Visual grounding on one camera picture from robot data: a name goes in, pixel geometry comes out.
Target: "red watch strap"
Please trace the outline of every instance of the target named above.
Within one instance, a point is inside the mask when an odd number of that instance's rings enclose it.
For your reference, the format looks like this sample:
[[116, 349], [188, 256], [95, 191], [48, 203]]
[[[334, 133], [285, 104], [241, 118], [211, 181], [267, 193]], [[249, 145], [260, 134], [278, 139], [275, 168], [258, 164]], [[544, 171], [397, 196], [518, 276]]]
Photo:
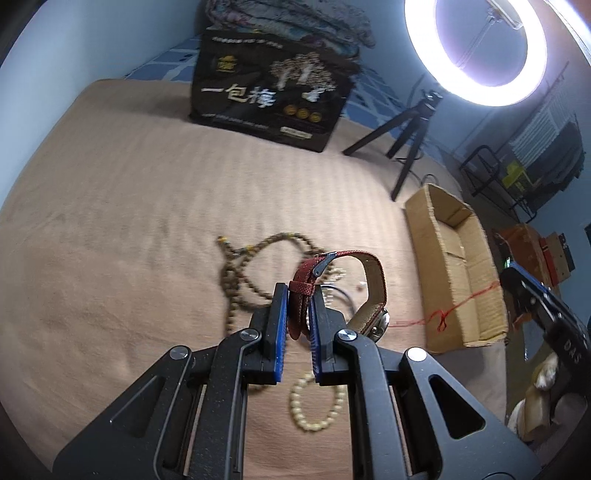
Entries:
[[322, 270], [324, 270], [330, 261], [339, 257], [357, 258], [363, 264], [368, 284], [368, 299], [349, 321], [349, 327], [358, 332], [366, 333], [365, 328], [372, 323], [374, 318], [386, 306], [387, 295], [384, 269], [375, 255], [361, 250], [346, 250], [309, 258], [298, 267], [294, 279], [289, 285], [290, 299], [287, 326], [290, 336], [294, 340], [297, 340], [302, 333], [308, 338], [310, 336], [306, 324], [306, 314], [310, 297], [314, 294], [316, 281], [322, 274], [321, 271], [314, 274], [314, 269], [319, 266], [319, 263], [328, 259], [326, 265], [321, 265]]

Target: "red string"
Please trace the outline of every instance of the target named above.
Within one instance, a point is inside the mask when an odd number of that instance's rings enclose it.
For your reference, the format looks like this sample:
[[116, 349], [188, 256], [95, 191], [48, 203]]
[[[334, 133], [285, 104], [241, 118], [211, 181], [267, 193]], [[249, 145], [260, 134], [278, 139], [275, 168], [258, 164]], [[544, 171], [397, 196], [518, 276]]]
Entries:
[[412, 327], [413, 325], [426, 325], [428, 322], [433, 320], [433, 317], [435, 317], [436, 315], [439, 314], [441, 316], [441, 321], [439, 322], [439, 325], [437, 327], [437, 331], [442, 332], [447, 328], [447, 323], [445, 322], [445, 319], [447, 318], [447, 316], [451, 312], [453, 312], [455, 309], [461, 307], [462, 305], [466, 304], [469, 300], [474, 299], [477, 296], [482, 295], [488, 291], [494, 290], [495, 288], [500, 287], [500, 286], [501, 286], [500, 282], [498, 280], [495, 280], [487, 288], [483, 288], [482, 290], [479, 290], [476, 293], [473, 293], [466, 300], [462, 300], [460, 303], [458, 303], [457, 305], [454, 305], [452, 308], [450, 308], [449, 310], [446, 310], [445, 312], [443, 310], [435, 310], [435, 312], [433, 312], [431, 315], [429, 315], [429, 318], [427, 320], [423, 319], [423, 320], [412, 320], [410, 322], [404, 322], [404, 323], [391, 323], [390, 325], [388, 325], [388, 328], [406, 328], [406, 327]]

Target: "open cardboard box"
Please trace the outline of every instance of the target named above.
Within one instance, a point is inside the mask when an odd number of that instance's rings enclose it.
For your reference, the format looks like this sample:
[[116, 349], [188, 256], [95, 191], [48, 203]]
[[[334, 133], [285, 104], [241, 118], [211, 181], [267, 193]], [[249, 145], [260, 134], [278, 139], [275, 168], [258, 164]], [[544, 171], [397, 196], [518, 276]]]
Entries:
[[[478, 217], [465, 203], [432, 184], [406, 202], [407, 222], [417, 257], [425, 319], [447, 311], [499, 276]], [[508, 331], [500, 286], [468, 300], [446, 319], [427, 321], [427, 350], [445, 353], [462, 347], [490, 345]]]

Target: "black tripod leg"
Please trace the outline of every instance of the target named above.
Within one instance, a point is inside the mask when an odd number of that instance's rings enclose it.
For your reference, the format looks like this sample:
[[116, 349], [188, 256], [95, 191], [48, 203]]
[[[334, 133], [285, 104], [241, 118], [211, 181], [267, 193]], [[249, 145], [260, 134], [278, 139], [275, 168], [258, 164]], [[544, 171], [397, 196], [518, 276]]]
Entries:
[[418, 117], [413, 118], [413, 120], [407, 125], [407, 127], [403, 130], [400, 136], [396, 139], [394, 145], [392, 145], [392, 148], [390, 148], [390, 150], [388, 150], [388, 153], [386, 153], [386, 156], [388, 158], [392, 158], [394, 155], [396, 155], [398, 150], [400, 150], [402, 146], [406, 142], [408, 142], [408, 139], [412, 137], [413, 133], [415, 133], [421, 128], [421, 120], [422, 119]]
[[372, 142], [376, 138], [381, 137], [382, 135], [384, 135], [386, 132], [389, 132], [393, 128], [398, 127], [399, 125], [402, 125], [406, 120], [409, 120], [416, 115], [417, 115], [417, 111], [415, 109], [410, 109], [410, 110], [406, 110], [406, 111], [402, 112], [400, 115], [397, 115], [394, 118], [392, 118], [391, 120], [388, 120], [381, 127], [377, 127], [373, 132], [371, 132], [370, 134], [363, 137], [357, 143], [354, 143], [349, 148], [345, 148], [343, 150], [343, 155], [347, 155], [347, 156], [352, 155], [357, 150], [359, 150], [361, 147], [364, 147], [365, 145]]
[[410, 147], [410, 150], [408, 151], [407, 159], [404, 162], [404, 166], [402, 167], [402, 171], [400, 172], [400, 175], [398, 176], [398, 180], [396, 181], [396, 186], [394, 187], [394, 190], [392, 190], [392, 193], [390, 194], [390, 198], [392, 199], [393, 202], [396, 201], [396, 198], [398, 197], [398, 194], [400, 193], [400, 190], [402, 189], [402, 185], [404, 184], [404, 180], [406, 180], [406, 177], [408, 177], [408, 172], [410, 172], [410, 169], [413, 166], [413, 163], [417, 157], [418, 149], [421, 147], [421, 144], [423, 143], [423, 140], [425, 139], [425, 135], [427, 134], [428, 120], [426, 118], [421, 118], [419, 121], [420, 121], [420, 126], [418, 127], [417, 135], [414, 137], [413, 144]]

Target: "black gift bag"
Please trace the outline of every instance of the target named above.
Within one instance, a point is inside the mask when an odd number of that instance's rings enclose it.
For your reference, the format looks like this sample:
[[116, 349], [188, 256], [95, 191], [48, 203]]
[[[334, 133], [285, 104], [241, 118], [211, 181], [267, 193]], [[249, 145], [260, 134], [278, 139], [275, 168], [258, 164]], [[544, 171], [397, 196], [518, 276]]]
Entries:
[[194, 122], [322, 152], [359, 66], [257, 33], [207, 30], [191, 86]]

